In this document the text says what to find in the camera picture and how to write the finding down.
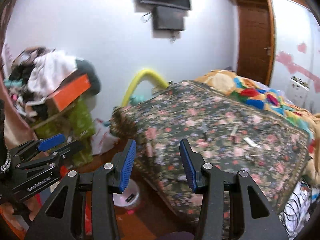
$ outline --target white plastic bag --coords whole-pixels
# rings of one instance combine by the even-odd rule
[[[99,155],[111,150],[118,142],[119,138],[110,133],[110,127],[103,125],[103,120],[94,119],[96,133],[91,136],[92,155]]]

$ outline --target brown door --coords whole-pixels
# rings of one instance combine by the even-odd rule
[[[270,17],[267,3],[238,2],[239,58],[237,74],[263,84],[270,75]]]

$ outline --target metal bolt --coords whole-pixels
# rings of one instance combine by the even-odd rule
[[[241,170],[241,171],[239,171],[239,175],[241,176],[241,177],[248,177],[248,173],[246,172],[246,171],[244,171],[244,170]]]
[[[103,165],[103,167],[104,167],[106,170],[110,170],[110,169],[113,167],[113,164],[112,164],[112,163],[106,163],[105,165]]]
[[[74,177],[74,176],[76,176],[77,175],[77,172],[76,171],[69,171],[68,172],[68,176],[69,177]]]
[[[204,167],[205,169],[207,169],[207,170],[211,170],[213,166],[212,166],[211,163],[205,163],[205,164],[203,164],[203,167]]]

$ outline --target orange box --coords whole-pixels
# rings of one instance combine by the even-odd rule
[[[47,97],[47,101],[52,101],[58,111],[61,112],[90,87],[88,76],[85,74],[53,92]]]

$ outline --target plastic container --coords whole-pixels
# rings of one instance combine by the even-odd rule
[[[113,203],[117,207],[131,210],[138,207],[140,202],[139,187],[132,179],[129,180],[129,184],[122,194],[113,193]]]

